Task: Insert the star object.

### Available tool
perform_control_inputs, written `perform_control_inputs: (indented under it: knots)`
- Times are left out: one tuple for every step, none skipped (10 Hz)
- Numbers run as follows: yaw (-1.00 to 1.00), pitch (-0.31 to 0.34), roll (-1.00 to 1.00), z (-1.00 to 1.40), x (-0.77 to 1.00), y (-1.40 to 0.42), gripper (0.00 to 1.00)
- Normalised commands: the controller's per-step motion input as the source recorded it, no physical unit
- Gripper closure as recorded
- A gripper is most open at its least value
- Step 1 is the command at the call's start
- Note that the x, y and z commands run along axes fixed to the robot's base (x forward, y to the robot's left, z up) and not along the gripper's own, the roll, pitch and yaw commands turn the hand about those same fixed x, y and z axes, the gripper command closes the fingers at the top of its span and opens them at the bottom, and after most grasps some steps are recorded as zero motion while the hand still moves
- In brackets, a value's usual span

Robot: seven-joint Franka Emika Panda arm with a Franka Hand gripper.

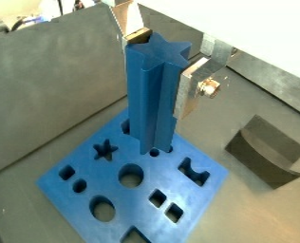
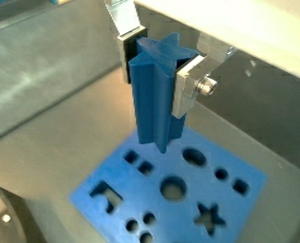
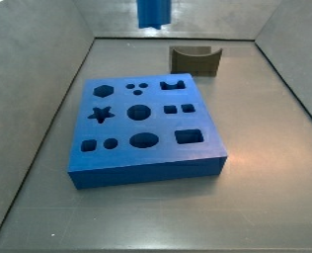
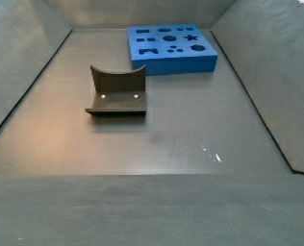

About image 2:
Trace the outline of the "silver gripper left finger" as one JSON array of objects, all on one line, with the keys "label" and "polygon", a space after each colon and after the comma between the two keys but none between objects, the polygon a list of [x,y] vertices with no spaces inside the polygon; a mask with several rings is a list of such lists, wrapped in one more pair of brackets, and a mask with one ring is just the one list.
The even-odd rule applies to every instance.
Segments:
[{"label": "silver gripper left finger", "polygon": [[104,5],[118,32],[116,44],[123,79],[128,84],[128,61],[138,55],[136,39],[147,36],[147,28],[139,23],[134,0],[104,0]]}]

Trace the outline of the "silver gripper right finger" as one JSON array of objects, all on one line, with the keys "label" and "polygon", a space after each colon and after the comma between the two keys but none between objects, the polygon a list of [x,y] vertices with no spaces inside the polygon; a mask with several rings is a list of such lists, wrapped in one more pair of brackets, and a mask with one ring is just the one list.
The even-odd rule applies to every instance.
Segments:
[{"label": "silver gripper right finger", "polygon": [[174,84],[171,115],[180,119],[194,106],[198,95],[210,96],[217,87],[211,72],[231,57],[237,48],[201,32],[198,54],[178,68]]}]

